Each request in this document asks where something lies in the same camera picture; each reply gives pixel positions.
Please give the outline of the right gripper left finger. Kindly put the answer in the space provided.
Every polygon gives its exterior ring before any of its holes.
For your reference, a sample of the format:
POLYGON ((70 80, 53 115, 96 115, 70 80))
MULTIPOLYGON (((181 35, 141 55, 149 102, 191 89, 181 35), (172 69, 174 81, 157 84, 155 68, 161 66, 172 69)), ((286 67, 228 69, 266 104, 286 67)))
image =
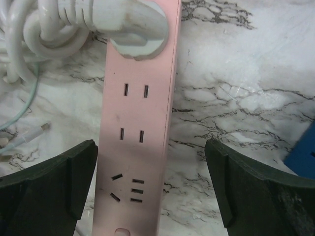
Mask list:
POLYGON ((2 236, 72 236, 81 219, 98 147, 86 140, 0 179, 2 236))

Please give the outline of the dark blue cube socket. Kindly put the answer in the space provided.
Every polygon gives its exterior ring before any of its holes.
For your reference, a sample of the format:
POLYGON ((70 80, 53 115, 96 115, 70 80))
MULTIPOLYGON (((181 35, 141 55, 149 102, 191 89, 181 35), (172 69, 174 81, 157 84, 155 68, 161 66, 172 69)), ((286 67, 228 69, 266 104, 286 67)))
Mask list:
POLYGON ((315 178, 315 122, 301 136, 284 164, 298 176, 315 178))

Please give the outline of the white round cable plug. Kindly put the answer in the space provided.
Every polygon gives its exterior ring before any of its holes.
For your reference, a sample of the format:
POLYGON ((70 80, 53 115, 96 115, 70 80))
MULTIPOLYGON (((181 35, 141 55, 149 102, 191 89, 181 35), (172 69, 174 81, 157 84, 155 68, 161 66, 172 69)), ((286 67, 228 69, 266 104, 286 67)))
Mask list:
POLYGON ((159 4, 148 0, 95 0, 93 25, 120 55, 145 60, 158 56, 169 37, 169 24, 159 4))

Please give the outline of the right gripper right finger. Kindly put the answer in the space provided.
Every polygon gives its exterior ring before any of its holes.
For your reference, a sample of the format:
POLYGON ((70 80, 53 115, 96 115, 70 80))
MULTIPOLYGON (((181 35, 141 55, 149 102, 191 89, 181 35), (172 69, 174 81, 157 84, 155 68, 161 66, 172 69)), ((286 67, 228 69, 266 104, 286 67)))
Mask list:
POLYGON ((230 236, 313 236, 315 181, 208 140, 205 156, 230 236))

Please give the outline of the pink adapter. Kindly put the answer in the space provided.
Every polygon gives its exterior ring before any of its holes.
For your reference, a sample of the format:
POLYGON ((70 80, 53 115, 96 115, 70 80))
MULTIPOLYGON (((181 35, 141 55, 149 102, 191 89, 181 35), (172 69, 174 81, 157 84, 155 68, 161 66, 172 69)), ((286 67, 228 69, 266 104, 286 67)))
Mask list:
POLYGON ((169 37, 153 59, 124 58, 108 40, 96 171, 94 236, 156 236, 177 65, 179 0, 152 0, 169 37))

